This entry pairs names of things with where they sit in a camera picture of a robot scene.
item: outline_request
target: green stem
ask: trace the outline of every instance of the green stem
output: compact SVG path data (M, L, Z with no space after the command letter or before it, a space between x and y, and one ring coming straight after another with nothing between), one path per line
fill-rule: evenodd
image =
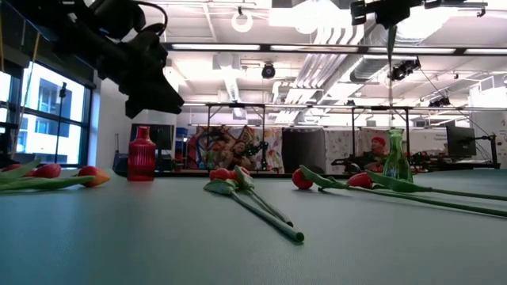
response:
M289 236L294 241L304 241L304 234L301 232L296 232L293 228L288 226L287 224L282 223L279 219L273 217L272 215L266 213L263 210L259 210L256 207L253 207L252 205L248 204L247 202L243 201L236 192L232 192L231 196L236 202L240 203L243 207L247 208L257 216L259 216L261 219L264 219L266 222L269 222L273 226L275 226L278 230L280 230L282 233Z
M462 204L457 204L457 203L440 202L440 201L435 201L435 200L430 200L430 199L423 199L423 198L419 198L419 197L415 197L415 196L400 195L400 194L394 194L394 193L385 193L385 192L381 192L381 191L372 191L372 190L367 190L367 189L358 188L358 187L349 187L349 189L360 191L360 192L367 192L367 193L371 193L371 194L381 195L381 196L388 196L388 197L395 197L395 198L400 198L400 199L405 199L405 200L412 200L412 201L416 201L416 202L420 202L420 203L427 203L427 204L435 205L435 206L450 207L453 209L472 211L472 212L476 212L476 213L481 213L481 214L486 214L486 215L496 215L496 216L507 218L506 211L500 211L500 210L494 210L494 209L488 209L488 208L482 208L482 207L467 206L467 205L462 205Z
M269 212L271 212L271 214L273 214L274 216L278 217L282 222L285 222L289 226L294 226L294 224L291 222L291 219L289 219L287 215L285 215L284 213L282 213L281 211L279 211L278 209L276 209L275 207L273 207L270 203L264 201L264 199L262 199L262 197L260 197L254 191L253 188L248 189L248 191L250 193L252 193L253 197L255 198L254 200L257 203L260 203L261 206L266 207L269 210Z
M447 195L456 195L456 196L465 196L465 197L473 197L473 198L480 198L480 199L488 199L488 200L507 201L507 197L505 197L505 196L475 194L475 193L457 192L457 191L440 190L440 189L433 189L431 192L441 193L441 194L447 194Z

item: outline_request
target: camera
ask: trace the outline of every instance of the camera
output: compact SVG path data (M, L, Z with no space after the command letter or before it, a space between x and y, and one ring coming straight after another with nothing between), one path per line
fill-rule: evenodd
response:
M273 67L272 63L265 63L264 68L262 69L262 77L264 79L271 79L275 77L275 67Z

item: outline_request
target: monitor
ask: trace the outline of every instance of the monitor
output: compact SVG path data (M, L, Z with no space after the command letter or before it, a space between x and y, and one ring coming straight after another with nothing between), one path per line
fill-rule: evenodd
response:
M137 137L137 127L150 127L150 139L157 145L157 150L172 150L174 125L133 123L130 131L130 141Z
M477 155L475 132L471 127L446 126L449 156L471 157Z

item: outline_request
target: ceiling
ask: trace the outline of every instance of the ceiling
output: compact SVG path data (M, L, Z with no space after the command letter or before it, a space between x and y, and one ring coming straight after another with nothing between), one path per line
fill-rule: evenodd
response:
M294 20L296 24L294 22L289 23L292 27L270 25L270 13L273 13L271 15L272 22L284 19L279 14L278 16L274 15L275 12L279 13L281 10L271 9L271 1L218 0L202 2L179 0L175 2L154 0L150 2L159 4L169 16L167 30L161 36L162 42L313 44L318 36L317 32L303 34L294 27L294 25L301 25L304 21L316 21L311 18L310 10L303 10L299 17ZM253 15L252 28L248 32L238 32L231 24L231 19L237 13L238 6L242 7L243 12ZM483 17L476 16L478 9L454 11L450 18L444 21L441 28L430 33L418 44L445 47L504 47L507 45L507 28L505 28L507 27L507 7L490 6L494 9L487 8L486 15ZM156 9L147 7L143 10L147 16L148 24L162 21L162 15ZM336 21L349 22L349 11L342 10L338 12L340 13L337 13ZM241 20L238 20L240 25L245 23L242 17L244 16L239 17ZM429 16L411 28L424 29L428 21L432 20ZM349 31L351 28L350 26L342 27L344 28L342 31ZM364 34L367 35L371 27L372 22L369 21L364 28L364 31L366 31ZM358 44L358 40L360 38L355 39L355 43L354 40L349 40L345 44ZM203 98L211 98L209 100L227 99L227 97L222 98L220 96L221 92L226 92L226 84L220 70L213 70L214 55L216 53L170 52L169 58L181 77L179 93L187 101L202 101ZM235 55L240 58L240 71L236 80L240 97L244 92L250 92L251 94L254 91L262 95L264 93L272 94L275 82L294 82L305 66L305 61L311 60L305 54L236 52ZM315 67L316 72L323 69L326 58L322 59L321 68ZM396 82L393 85L394 104L421 104L426 106L424 101L434 97L436 88L448 88L446 94L450 96L451 102L454 105L465 105L468 102L468 89L470 87L492 74L507 73L507 59L500 57L423 56L420 61L424 74L421 71L416 71L405 80ZM270 80L263 79L261 76L262 67L267 62L273 63L276 69L276 77ZM342 59L341 64L330 74L326 79L326 84L320 87L321 89L328 91L325 86L334 84L334 82L331 82L332 75L335 75L336 79L336 74L343 73L346 62L347 60ZM341 101L334 101L332 104L342 104L348 96L358 97L359 99L356 100L364 105L388 104L389 84L386 79L386 69L377 72L375 76L368 80L367 85L360 85L356 91L341 96ZM269 100L269 96L248 96L248 100L243 98L242 100L251 101L256 100L255 98L257 98L257 101ZM314 97L306 99L319 101L318 92L315 93ZM292 103L304 104L305 102L295 101Z

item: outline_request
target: window frame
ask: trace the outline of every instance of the window frame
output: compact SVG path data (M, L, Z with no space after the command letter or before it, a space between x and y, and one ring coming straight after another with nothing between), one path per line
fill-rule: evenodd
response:
M35 61L36 64L41 65L44 68L47 68L61 76L64 76L65 78L68 78L69 80L75 81L72 77L69 77L65 74L60 73L55 68L51 68L50 66L43 64L39 61ZM21 114L21 98L23 96L22 94L22 86L23 86L23 78L25 75L25 68L22 66L17 66L16 68L16 74L20 74L21 77L18 78L17 76L14 76L10 74L11 76L11 87L10 87L10 94L8 97L8 101L0 101L0 108L6 108L7 109L7 123L15 123L20 124L19 117ZM91 116L91 103L92 103L92 92L93 90L87 86L82 84L81 82L77 82L78 84L82 85L84 87L84 94L83 94L83 112L82 112L82 122L71 120L65 117L60 117L58 115L51 114L49 112L42 112L39 110L35 110L32 108L25 107L24 114L26 115L34 115L46 120L52 120L55 122L60 122L61 124L69 124L69 125L75 125L79 126L81 128L81 139L79 143L79 155L78 155L78 161L77 164L60 164L62 167L75 167L80 168L85 165L88 165L88 145L90 143L90 116ZM55 160L58 159L58 149L55 148L54 157Z

